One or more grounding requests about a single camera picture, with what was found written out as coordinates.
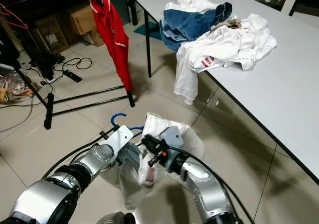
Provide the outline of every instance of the teal mat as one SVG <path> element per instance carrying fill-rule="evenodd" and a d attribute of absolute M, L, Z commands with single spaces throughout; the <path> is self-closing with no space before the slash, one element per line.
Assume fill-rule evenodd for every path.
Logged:
<path fill-rule="evenodd" d="M 159 26 L 157 24 L 155 24 L 154 22 L 149 22 L 149 28 L 150 29 L 153 29 L 153 28 L 156 28 L 156 27 L 159 27 Z M 134 32 L 145 36 L 145 25 L 140 26 Z M 157 40 L 161 40 L 160 28 L 158 28 L 154 32 L 150 32 L 150 37 L 155 38 Z"/>

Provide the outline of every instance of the cardboard box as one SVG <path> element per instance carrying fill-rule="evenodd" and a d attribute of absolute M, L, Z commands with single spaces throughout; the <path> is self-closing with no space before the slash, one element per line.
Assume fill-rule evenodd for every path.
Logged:
<path fill-rule="evenodd" d="M 88 4 L 78 5 L 66 11 L 68 13 L 68 24 L 72 31 L 83 35 L 96 29 L 92 9 Z"/>
<path fill-rule="evenodd" d="M 42 40 L 53 54 L 64 51 L 69 47 L 55 15 L 40 19 L 35 22 L 35 25 L 42 36 Z"/>
<path fill-rule="evenodd" d="M 88 33 L 82 36 L 83 40 L 95 45 L 101 46 L 104 44 L 104 41 L 101 38 L 101 35 L 97 32 L 97 30 L 89 31 Z"/>
<path fill-rule="evenodd" d="M 56 14 L 56 17 L 58 18 L 58 21 L 69 45 L 72 45 L 81 40 L 82 37 L 71 30 L 67 22 L 68 14 L 66 12 L 59 12 Z"/>

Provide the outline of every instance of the white table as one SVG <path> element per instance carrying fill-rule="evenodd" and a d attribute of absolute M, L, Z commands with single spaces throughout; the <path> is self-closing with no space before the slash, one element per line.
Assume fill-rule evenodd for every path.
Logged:
<path fill-rule="evenodd" d="M 144 9 L 151 76 L 148 15 L 163 18 L 176 0 L 136 0 Z M 217 68 L 207 74 L 319 185 L 319 30 L 253 0 L 232 3 L 240 18 L 266 18 L 278 46 L 251 71 Z"/>

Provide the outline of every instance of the white hoodie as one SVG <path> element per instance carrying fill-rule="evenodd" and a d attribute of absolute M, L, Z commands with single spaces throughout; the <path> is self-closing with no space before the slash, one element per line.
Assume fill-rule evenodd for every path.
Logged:
<path fill-rule="evenodd" d="M 177 0 L 176 3 L 169 2 L 165 10 L 174 9 L 187 12 L 204 13 L 211 9 L 216 9 L 219 4 L 213 4 L 209 0 Z"/>
<path fill-rule="evenodd" d="M 242 20 L 239 29 L 222 26 L 196 41 L 182 43 L 176 54 L 174 92 L 184 96 L 185 102 L 191 105 L 197 96 L 196 73 L 234 63 L 240 63 L 243 71 L 251 69 L 255 61 L 277 45 L 267 25 L 267 20 L 261 16 L 250 14 Z"/>

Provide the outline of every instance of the blue hanger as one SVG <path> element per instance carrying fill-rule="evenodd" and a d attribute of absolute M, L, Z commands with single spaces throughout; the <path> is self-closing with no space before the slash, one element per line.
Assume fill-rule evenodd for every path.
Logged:
<path fill-rule="evenodd" d="M 124 116 L 124 117 L 126 117 L 127 114 L 126 114 L 126 113 L 116 113 L 116 114 L 114 114 L 114 115 L 112 116 L 112 118 L 111 118 L 111 124 L 112 124 L 113 126 L 116 126 L 116 123 L 114 122 L 114 119 L 115 119 L 117 116 Z M 133 136 L 133 138 L 135 138 L 136 136 L 139 136 L 140 134 L 142 134 L 142 131 L 143 131 L 143 129 L 144 129 L 144 126 L 140 126 L 140 127 L 136 126 L 136 127 L 129 128 L 129 130 L 133 130 L 133 129 L 139 129 L 139 130 L 141 130 L 141 132 L 139 132 L 139 133 L 137 133 L 137 134 L 135 134 L 135 135 Z"/>

